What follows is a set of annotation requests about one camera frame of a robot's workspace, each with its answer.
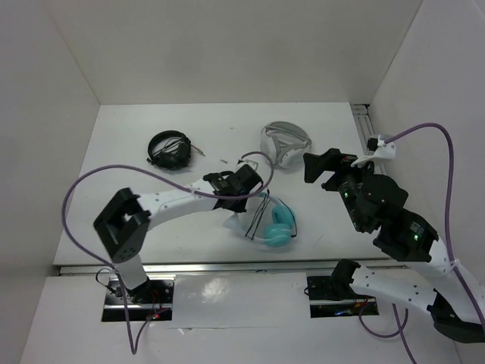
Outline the teal white cat-ear headphones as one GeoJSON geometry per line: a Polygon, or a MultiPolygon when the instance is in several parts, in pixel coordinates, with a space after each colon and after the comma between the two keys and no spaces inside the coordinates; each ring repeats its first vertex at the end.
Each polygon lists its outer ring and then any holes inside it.
{"type": "Polygon", "coordinates": [[[268,190],[260,193],[258,198],[261,201],[251,218],[240,219],[242,213],[234,213],[224,221],[223,227],[267,248],[288,245],[298,235],[295,212],[268,190]]]}

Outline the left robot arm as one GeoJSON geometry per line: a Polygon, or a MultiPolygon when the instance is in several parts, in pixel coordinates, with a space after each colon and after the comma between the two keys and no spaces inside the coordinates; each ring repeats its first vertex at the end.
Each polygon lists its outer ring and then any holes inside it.
{"type": "Polygon", "coordinates": [[[118,190],[93,227],[124,282],[124,296],[139,303],[152,289],[139,256],[152,228],[196,212],[244,212],[246,196],[262,184],[255,169],[244,164],[236,171],[206,174],[180,189],[149,194],[135,194],[128,187],[118,190]]]}

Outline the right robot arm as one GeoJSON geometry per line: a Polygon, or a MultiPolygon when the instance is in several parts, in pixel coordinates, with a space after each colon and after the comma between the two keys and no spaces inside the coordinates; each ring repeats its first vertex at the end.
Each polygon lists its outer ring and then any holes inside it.
{"type": "Polygon", "coordinates": [[[416,309],[430,315],[435,329],[447,338],[463,344],[482,343],[479,315],[484,311],[484,287],[452,262],[446,244],[423,217],[405,209],[408,193],[391,177],[375,174],[373,162],[358,166],[355,155],[339,149],[322,155],[306,153],[303,160],[307,184],[329,171],[332,175],[322,188],[341,196],[355,230],[376,231],[373,244],[377,248],[428,282],[421,287],[397,281],[342,259],[330,276],[333,293],[374,296],[416,309]]]}

